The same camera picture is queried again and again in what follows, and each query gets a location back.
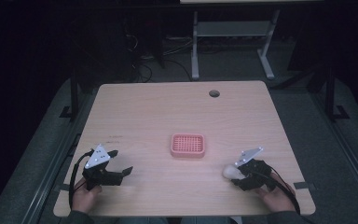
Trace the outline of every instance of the pink plastic container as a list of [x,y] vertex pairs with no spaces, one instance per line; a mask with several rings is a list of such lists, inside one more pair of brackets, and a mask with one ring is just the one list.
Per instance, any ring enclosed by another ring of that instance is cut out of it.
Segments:
[[202,134],[176,133],[172,136],[171,155],[177,158],[202,158],[205,142]]

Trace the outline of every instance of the person's hand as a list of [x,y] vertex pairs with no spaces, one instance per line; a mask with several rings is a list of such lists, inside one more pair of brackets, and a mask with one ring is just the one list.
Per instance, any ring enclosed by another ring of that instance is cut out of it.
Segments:
[[[276,174],[272,173],[271,177],[286,187],[285,183]],[[287,186],[295,195],[295,191],[289,185]],[[271,212],[296,211],[292,201],[290,201],[286,194],[278,187],[272,191],[254,189],[254,192],[258,194]]]
[[83,177],[75,184],[75,193],[72,202],[72,210],[88,214],[96,202],[97,195],[103,191],[101,186],[95,186],[87,190],[86,179]]

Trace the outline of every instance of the wooden table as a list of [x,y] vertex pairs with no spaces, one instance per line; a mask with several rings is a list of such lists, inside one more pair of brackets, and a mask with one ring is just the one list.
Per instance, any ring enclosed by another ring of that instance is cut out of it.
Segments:
[[[211,97],[210,91],[220,96]],[[175,133],[205,136],[202,159],[170,154]],[[274,167],[291,186],[304,182],[266,85],[261,81],[113,84],[99,89],[89,119],[64,181],[90,148],[102,144],[118,156],[107,167],[133,166],[121,186],[103,186],[94,216],[184,217],[247,216],[268,213],[251,191],[222,177],[225,165],[242,150],[263,147],[256,158]],[[77,174],[81,177],[80,165]],[[308,189],[297,189],[303,214],[315,205]],[[69,214],[68,192],[62,190],[54,214]]]

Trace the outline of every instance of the sleeve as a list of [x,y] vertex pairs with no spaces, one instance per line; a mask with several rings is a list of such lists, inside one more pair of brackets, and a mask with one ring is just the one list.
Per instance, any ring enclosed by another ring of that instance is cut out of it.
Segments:
[[293,211],[277,212],[267,215],[268,224],[303,224],[306,222],[302,216]]
[[94,221],[89,217],[89,215],[78,211],[71,211],[69,216],[63,222],[63,224],[93,224],[93,223]]

